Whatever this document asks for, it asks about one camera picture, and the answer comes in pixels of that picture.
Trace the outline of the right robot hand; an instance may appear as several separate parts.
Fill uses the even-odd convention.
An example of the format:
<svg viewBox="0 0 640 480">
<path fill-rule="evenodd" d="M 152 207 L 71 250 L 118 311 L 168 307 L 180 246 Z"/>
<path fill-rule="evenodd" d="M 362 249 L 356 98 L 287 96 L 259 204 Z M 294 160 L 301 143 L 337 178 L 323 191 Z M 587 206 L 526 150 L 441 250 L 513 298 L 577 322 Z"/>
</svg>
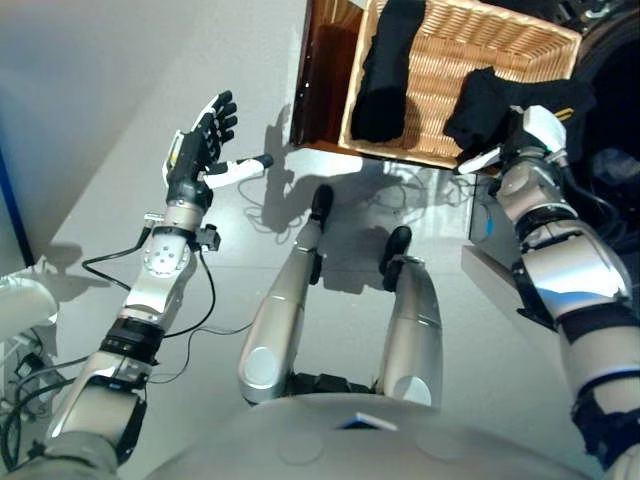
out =
<svg viewBox="0 0 640 480">
<path fill-rule="evenodd" d="M 526 147 L 541 149 L 543 156 L 557 154 L 566 150 L 566 143 L 566 129 L 551 111 L 541 105 L 527 109 L 512 107 L 506 138 L 465 160 L 455 171 L 458 174 L 470 174 L 500 162 L 507 163 Z"/>
</svg>

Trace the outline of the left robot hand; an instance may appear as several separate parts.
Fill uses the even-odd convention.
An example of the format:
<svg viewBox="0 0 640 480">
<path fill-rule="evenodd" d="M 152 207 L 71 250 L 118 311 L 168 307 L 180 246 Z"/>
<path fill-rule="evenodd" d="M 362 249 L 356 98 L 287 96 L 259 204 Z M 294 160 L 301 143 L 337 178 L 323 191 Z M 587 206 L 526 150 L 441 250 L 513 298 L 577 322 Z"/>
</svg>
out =
<svg viewBox="0 0 640 480">
<path fill-rule="evenodd" d="M 168 203 L 190 203 L 208 210 L 216 189 L 253 177 L 273 165 L 273 157 L 267 153 L 221 160 L 222 148 L 234 139 L 236 111 L 232 93 L 221 92 L 202 108 L 189 131 L 175 133 L 162 167 Z"/>
</svg>

